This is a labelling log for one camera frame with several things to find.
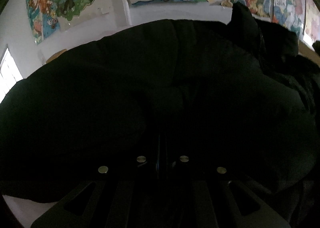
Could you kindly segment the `wooden bed frame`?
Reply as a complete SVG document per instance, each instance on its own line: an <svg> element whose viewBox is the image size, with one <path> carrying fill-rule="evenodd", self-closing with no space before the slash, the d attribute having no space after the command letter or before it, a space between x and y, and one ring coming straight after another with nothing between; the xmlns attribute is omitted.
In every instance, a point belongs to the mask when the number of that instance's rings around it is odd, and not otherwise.
<svg viewBox="0 0 320 228"><path fill-rule="evenodd" d="M46 61L46 64L52 62L54 59L58 58L61 54L63 54L64 52L66 52L67 49L63 49L59 52L56 52L55 54L53 54L47 61Z"/></svg>

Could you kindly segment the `pink duvet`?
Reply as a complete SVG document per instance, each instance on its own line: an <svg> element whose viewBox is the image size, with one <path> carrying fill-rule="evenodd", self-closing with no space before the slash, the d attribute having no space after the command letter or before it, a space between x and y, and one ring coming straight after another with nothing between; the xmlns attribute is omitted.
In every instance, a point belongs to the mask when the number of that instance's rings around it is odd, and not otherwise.
<svg viewBox="0 0 320 228"><path fill-rule="evenodd" d="M31 227L32 223L57 204L37 203L35 201L2 195L6 205L23 227Z"/></svg>

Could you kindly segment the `2024 dragon painting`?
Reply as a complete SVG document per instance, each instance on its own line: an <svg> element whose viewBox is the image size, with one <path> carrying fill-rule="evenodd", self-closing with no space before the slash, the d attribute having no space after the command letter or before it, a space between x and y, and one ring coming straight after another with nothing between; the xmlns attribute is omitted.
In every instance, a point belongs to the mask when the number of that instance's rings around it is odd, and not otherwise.
<svg viewBox="0 0 320 228"><path fill-rule="evenodd" d="M302 35L305 20L305 0L273 0L273 23L277 23L298 37Z"/></svg>

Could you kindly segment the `yellow pig painting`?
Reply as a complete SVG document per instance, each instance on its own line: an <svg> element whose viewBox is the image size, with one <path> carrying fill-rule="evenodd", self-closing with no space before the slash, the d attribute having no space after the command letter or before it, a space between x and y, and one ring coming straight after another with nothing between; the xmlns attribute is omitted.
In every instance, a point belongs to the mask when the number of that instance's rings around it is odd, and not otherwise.
<svg viewBox="0 0 320 228"><path fill-rule="evenodd" d="M305 0L305 26L303 40L312 47L319 40L319 9L313 0Z"/></svg>

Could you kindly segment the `black garment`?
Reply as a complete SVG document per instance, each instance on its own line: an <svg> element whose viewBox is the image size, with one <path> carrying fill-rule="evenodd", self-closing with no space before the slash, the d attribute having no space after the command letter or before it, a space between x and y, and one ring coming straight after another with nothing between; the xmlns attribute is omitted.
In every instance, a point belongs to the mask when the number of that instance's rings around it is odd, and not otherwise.
<svg viewBox="0 0 320 228"><path fill-rule="evenodd" d="M35 227L319 227L319 65L237 3L61 54L1 102L1 195Z"/></svg>

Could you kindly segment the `bright window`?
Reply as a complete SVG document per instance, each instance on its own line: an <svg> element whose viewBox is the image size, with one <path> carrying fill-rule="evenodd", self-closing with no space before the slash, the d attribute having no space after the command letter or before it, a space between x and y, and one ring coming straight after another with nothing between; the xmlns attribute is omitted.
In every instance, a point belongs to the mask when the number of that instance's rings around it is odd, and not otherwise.
<svg viewBox="0 0 320 228"><path fill-rule="evenodd" d="M7 47L1 58L1 75L0 75L0 101L2 102L6 94L12 89L12 87L22 80L23 77L11 56L10 50Z"/></svg>

